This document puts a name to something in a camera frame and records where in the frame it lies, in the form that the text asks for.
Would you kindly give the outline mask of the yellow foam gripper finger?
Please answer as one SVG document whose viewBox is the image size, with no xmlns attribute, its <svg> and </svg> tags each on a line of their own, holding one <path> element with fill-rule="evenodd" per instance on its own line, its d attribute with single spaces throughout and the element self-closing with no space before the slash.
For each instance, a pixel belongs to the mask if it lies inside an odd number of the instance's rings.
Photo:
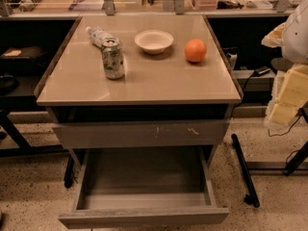
<svg viewBox="0 0 308 231">
<path fill-rule="evenodd" d="M 308 102 L 308 65 L 293 64 L 286 72 L 278 70 L 274 78 L 271 101 L 266 110 L 265 126 L 290 126 L 300 108 Z"/>
</svg>

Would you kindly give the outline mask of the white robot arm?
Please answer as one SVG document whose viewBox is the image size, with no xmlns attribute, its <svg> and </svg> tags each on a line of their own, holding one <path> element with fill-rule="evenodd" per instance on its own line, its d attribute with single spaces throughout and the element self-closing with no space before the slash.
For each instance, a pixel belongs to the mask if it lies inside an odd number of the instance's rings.
<svg viewBox="0 0 308 231">
<path fill-rule="evenodd" d="M 302 0 L 287 21 L 264 36 L 261 44 L 280 47 L 283 59 L 292 63 L 286 72 L 277 71 L 266 110 L 265 126 L 281 129 L 289 126 L 308 102 L 308 0 Z"/>
</svg>

